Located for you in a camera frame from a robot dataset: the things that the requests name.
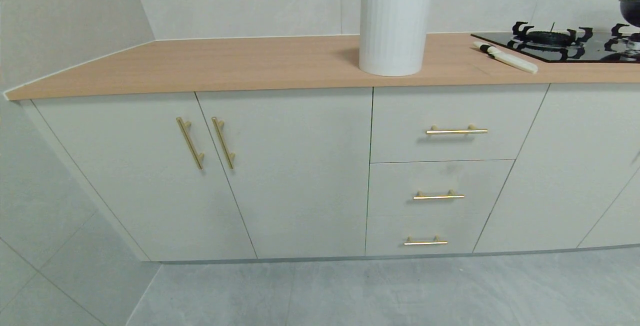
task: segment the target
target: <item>drawer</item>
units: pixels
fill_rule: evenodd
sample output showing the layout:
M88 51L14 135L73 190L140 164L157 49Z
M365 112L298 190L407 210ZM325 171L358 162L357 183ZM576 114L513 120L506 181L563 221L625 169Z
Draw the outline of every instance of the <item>drawer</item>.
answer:
M375 88L371 162L515 159L548 85ZM426 135L432 126L486 134Z
M513 163L474 160L372 164L368 215L489 214ZM423 197L414 200L418 192Z
M369 217L366 222L365 254L471 253L486 220L486 214ZM411 237L413 242L420 242L434 241L436 235L448 244L404 245L407 237Z

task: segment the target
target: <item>white ribbed vase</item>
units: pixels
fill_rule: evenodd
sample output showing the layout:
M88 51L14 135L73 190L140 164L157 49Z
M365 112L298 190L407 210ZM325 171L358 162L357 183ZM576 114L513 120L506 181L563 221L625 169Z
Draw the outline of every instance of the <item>white ribbed vase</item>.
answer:
M359 67L381 76L420 71L430 0L361 0Z

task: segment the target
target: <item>gold handle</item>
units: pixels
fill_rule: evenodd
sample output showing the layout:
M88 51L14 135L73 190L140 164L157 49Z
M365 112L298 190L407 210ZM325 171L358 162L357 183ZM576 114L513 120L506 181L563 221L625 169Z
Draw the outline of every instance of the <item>gold handle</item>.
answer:
M222 135L222 127L224 127L225 122L222 119L218 120L215 117L212 117L211 121L213 121L213 125L215 126L215 132L217 133L217 138L220 139L220 143L222 144L222 151L224 152L226 161L229 162L229 168L233 169L234 158L236 157L236 154L233 152L229 152L229 148L227 148L227 143L225 142L225 138Z
M483 134L489 132L486 128L476 128L474 125L469 125L466 130L440 130L438 127L431 126L430 130L426 130L425 133L428 135L438 135L438 134Z
M464 198L464 194L457 194L454 190L448 190L448 194L439 194L437 196L427 196L423 194L421 191L418 191L418 194L413 197L414 200L446 200L449 198Z
M189 150L193 156L193 159L196 161L196 166L198 169L202 169L202 160L204 159L204 153L198 153L196 148L194 147L194 142L192 138L189 136L189 129L192 126L191 122L185 122L181 117L175 119L180 126L180 130L182 131L182 135L184 136L185 141L187 141L187 146L189 146Z
M414 241L411 237L406 238L405 246L424 246L429 244L448 244L448 241L441 240L438 235L433 238L433 241Z

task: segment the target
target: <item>black pot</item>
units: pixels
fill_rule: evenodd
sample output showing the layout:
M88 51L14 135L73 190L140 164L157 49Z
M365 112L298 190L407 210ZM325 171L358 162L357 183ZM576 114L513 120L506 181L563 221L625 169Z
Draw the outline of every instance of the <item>black pot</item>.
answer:
M620 12L630 25L640 27L640 0L620 0Z

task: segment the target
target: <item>base cabinet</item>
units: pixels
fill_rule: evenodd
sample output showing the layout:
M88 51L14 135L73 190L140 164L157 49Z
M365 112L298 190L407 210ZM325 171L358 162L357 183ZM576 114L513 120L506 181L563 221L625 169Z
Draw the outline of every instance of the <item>base cabinet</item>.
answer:
M639 84L34 104L151 260L640 243Z
M364 255L371 97L371 88L198 93L258 258ZM220 137L212 118L224 121Z
M194 93L34 103L151 260L256 257ZM202 170L177 117L191 122Z
M640 244L640 172L637 172L580 247Z
M639 105L638 84L551 85L475 251L577 247L640 166Z

